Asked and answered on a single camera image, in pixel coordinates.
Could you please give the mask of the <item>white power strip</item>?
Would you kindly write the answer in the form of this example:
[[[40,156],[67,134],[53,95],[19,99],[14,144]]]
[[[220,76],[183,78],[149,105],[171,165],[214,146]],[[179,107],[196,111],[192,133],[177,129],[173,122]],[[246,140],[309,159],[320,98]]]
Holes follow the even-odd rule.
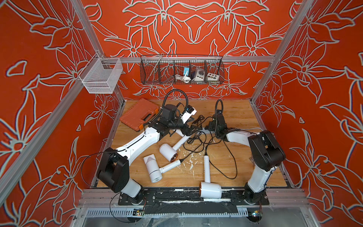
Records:
[[[201,130],[199,130],[199,131],[204,132],[204,133],[206,133],[206,134],[208,134],[208,133],[215,134],[215,132],[214,132],[214,131],[210,131],[210,130],[205,129],[205,128],[203,128],[203,129],[201,129]]]

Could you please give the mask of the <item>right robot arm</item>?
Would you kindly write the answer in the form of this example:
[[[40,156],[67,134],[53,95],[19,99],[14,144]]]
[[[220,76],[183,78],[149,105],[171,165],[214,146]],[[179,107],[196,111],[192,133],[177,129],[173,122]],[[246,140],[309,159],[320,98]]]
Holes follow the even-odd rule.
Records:
[[[270,177],[285,160],[285,153],[274,135],[268,130],[254,133],[229,128],[221,113],[212,116],[208,130],[214,132],[218,139],[250,148],[255,167],[252,176],[244,186],[243,198],[248,204],[259,202],[264,197]]]

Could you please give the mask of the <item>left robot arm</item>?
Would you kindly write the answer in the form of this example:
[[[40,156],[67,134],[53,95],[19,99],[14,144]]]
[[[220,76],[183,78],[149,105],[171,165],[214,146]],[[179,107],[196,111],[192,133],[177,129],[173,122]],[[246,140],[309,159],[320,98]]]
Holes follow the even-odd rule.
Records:
[[[180,131],[183,136],[190,136],[198,130],[198,127],[187,123],[196,114],[195,108],[187,105],[181,114],[178,115],[177,111],[175,105],[164,105],[144,132],[121,147],[107,148],[98,166],[97,178],[113,192],[126,194],[139,203],[144,196],[144,187],[130,177],[133,161],[170,131]]]

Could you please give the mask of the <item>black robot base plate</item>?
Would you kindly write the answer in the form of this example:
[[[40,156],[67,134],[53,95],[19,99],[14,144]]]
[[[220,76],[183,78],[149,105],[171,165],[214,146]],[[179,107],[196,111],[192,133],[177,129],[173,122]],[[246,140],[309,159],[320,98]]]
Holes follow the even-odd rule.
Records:
[[[161,206],[163,204],[224,202],[231,205],[249,206],[244,199],[243,187],[223,187],[220,199],[205,199],[199,195],[197,187],[147,187],[144,189],[141,206]]]

